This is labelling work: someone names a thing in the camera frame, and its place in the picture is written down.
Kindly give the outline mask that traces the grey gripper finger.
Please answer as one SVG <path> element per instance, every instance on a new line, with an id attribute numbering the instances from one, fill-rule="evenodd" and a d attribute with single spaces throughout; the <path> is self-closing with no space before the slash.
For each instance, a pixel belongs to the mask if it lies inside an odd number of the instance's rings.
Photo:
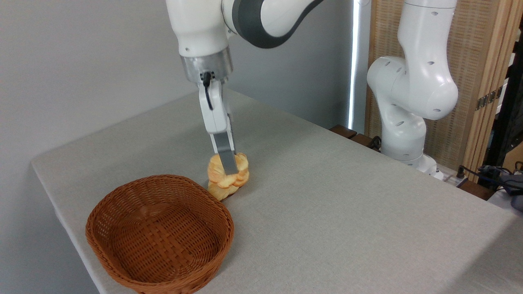
<path id="1" fill-rule="evenodd" d="M 238 173 L 232 134 L 228 131 L 210 134 L 215 154 L 220 158 L 225 174 Z"/>

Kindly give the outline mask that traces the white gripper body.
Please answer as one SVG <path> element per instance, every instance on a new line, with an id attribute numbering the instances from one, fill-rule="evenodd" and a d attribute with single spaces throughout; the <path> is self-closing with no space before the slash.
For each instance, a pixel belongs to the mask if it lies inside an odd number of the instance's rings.
<path id="1" fill-rule="evenodd" d="M 204 125 L 208 134 L 232 133 L 230 108 L 224 96 L 220 80 L 211 79 L 208 85 L 199 85 L 199 102 Z"/>

